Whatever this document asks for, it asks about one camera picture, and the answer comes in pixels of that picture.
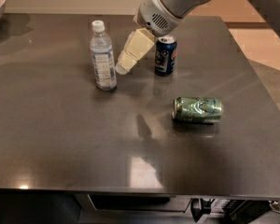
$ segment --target white bottle cap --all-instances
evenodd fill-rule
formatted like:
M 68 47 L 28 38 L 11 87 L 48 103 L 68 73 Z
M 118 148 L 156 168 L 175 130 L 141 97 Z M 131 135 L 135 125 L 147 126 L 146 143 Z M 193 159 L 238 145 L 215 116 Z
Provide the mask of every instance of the white bottle cap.
M 93 21 L 92 22 L 92 30 L 95 33 L 101 33 L 105 30 L 104 22 L 103 21 Z

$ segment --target can top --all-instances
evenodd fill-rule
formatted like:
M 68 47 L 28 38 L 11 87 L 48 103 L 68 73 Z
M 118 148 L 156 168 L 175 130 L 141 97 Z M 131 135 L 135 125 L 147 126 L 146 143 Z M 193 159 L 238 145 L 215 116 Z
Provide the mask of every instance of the can top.
M 166 36 L 159 37 L 158 40 L 164 44 L 172 44 L 175 42 L 175 37 L 172 35 L 166 35 Z

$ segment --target bottle label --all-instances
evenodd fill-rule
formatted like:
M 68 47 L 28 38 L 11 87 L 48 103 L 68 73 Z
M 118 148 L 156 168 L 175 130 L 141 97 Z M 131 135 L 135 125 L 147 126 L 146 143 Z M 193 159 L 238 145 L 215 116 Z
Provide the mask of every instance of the bottle label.
M 106 49 L 91 49 L 96 82 L 101 88 L 114 88 L 116 77 L 112 46 Z

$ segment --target soda can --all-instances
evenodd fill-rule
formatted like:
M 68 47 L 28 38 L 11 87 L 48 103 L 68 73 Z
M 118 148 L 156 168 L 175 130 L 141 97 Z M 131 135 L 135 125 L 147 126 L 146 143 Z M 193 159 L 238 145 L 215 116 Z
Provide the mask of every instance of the soda can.
M 155 73 L 170 75 L 175 68 L 177 42 L 172 35 L 160 37 L 156 44 Z
M 173 101 L 173 120 L 192 123 L 218 123 L 222 113 L 222 103 L 214 98 L 178 97 Z

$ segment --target plastic water bottle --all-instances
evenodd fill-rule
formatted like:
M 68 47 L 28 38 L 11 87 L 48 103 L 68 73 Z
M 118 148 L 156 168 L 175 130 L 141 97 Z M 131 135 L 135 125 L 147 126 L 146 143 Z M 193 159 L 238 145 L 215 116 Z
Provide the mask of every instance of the plastic water bottle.
M 112 41 L 105 32 L 103 21 L 92 23 L 91 57 L 96 85 L 104 91 L 117 87 Z

